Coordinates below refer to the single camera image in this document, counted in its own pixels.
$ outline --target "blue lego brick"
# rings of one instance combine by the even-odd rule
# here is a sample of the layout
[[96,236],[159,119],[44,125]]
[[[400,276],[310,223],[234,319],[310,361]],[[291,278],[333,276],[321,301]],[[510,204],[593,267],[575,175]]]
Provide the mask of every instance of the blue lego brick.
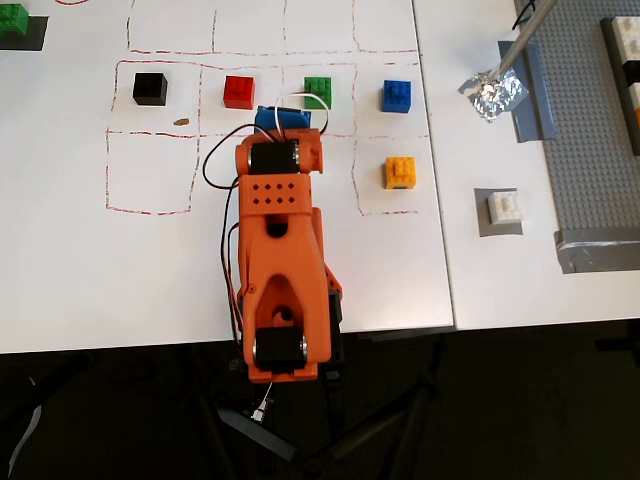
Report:
[[411,108],[411,82],[385,80],[382,92],[382,111],[408,113]]
[[[278,108],[278,120],[282,128],[311,128],[311,112],[301,112],[290,108]],[[254,122],[265,130],[276,129],[276,117],[273,107],[258,106]]]

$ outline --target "metal rod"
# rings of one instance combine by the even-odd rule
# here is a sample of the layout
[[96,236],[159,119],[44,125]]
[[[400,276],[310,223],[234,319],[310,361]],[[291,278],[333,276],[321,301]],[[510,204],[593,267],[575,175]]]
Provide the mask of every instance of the metal rod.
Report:
[[500,62],[498,78],[504,77],[504,75],[513,66],[516,58],[518,58],[522,51],[527,47],[529,40],[531,40],[531,37],[533,37],[538,28],[540,28],[540,25],[542,25],[542,22],[544,22],[544,19],[547,18],[549,12],[551,12],[551,9],[557,2],[558,0],[544,0],[542,5],[540,5],[533,15],[531,15],[531,18],[525,27],[520,30],[520,35],[518,35],[518,38],[516,38],[516,41],[513,42],[513,45],[511,45],[511,48]]

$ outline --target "red lego brick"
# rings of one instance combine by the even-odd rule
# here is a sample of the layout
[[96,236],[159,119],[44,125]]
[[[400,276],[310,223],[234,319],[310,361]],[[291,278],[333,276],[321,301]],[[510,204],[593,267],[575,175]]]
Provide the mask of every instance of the red lego brick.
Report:
[[253,77],[227,77],[224,86],[224,105],[227,108],[253,110],[253,96],[256,84]]

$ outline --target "black wire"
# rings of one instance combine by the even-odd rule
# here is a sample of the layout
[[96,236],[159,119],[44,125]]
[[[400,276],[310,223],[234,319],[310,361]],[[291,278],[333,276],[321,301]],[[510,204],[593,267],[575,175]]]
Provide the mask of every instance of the black wire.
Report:
[[[229,194],[227,195],[227,202],[224,207],[224,219],[222,221],[222,240],[220,241],[220,260],[222,262],[222,270],[224,271],[226,268],[226,262],[224,259],[224,241],[227,234],[227,217],[229,216],[229,203],[231,202],[231,194],[233,193],[233,189],[238,185],[238,177],[236,177],[233,182],[231,182],[229,190]],[[230,272],[225,273],[224,281],[227,284],[227,300],[229,301],[229,315],[231,317],[231,333],[233,333],[233,342],[236,344],[238,348],[238,352],[242,355],[242,349],[240,348],[240,343],[238,342],[238,332],[236,331],[236,325],[239,322],[238,317],[236,316],[235,308],[233,306],[233,302],[231,300],[231,283],[230,283]]]
[[522,18],[524,16],[524,14],[527,12],[527,10],[529,10],[529,7],[531,7],[533,9],[533,11],[535,12],[536,11],[536,0],[529,0],[529,2],[522,8],[522,11],[518,15],[518,18],[516,18],[516,21],[513,24],[513,27],[511,27],[511,30],[515,30],[516,28],[518,28],[523,23],[526,23],[526,22],[529,21],[529,19],[531,18],[531,15],[529,15],[527,18]]
[[257,128],[258,130],[260,130],[262,133],[264,133],[267,137],[269,137],[269,139],[273,142],[277,142],[278,140],[276,139],[276,137],[274,137],[273,135],[271,135],[268,131],[266,131],[264,128],[262,128],[260,125],[256,125],[255,123],[245,123],[244,125],[240,125],[238,128],[234,129],[231,131],[231,133],[227,134],[226,137],[224,137],[222,140],[220,140],[218,142],[218,144],[213,147],[213,150],[211,150],[206,158],[204,159],[204,162],[202,163],[202,176],[204,177],[204,181],[207,182],[209,185],[211,185],[213,188],[217,188],[218,190],[233,190],[235,188],[235,186],[232,185],[216,185],[215,183],[211,182],[208,178],[207,178],[207,163],[209,163],[209,159],[211,158],[211,155],[213,155],[213,152],[215,152],[218,147],[220,145],[222,145],[224,142],[226,142],[229,138],[231,138],[231,136],[238,132],[239,130],[242,130],[243,128],[247,128],[247,127],[253,127],[253,128]]
[[229,278],[231,278],[231,233],[240,226],[240,222],[236,222],[233,227],[229,229],[227,235],[227,270],[229,272]]

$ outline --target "gray tape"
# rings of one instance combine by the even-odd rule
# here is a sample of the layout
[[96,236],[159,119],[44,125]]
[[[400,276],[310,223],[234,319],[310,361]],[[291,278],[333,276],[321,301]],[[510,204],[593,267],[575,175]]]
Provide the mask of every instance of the gray tape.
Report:
[[598,228],[556,233],[562,273],[640,270],[640,229]]
[[[500,56],[504,57],[512,44],[513,42],[498,42]],[[513,64],[516,75],[529,91],[529,95],[511,112],[519,143],[556,138],[539,57],[537,44],[531,42]]]

